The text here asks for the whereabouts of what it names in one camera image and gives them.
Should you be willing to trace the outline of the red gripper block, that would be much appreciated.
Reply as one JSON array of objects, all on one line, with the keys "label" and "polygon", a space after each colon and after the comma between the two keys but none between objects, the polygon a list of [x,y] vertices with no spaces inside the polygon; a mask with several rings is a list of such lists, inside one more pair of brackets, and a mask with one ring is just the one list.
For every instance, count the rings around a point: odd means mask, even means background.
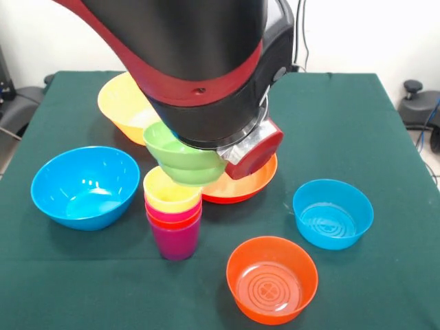
[{"label": "red gripper block", "polygon": [[255,173],[275,154],[283,140],[283,132],[271,120],[262,121],[238,144],[226,149],[225,172],[234,180]]}]

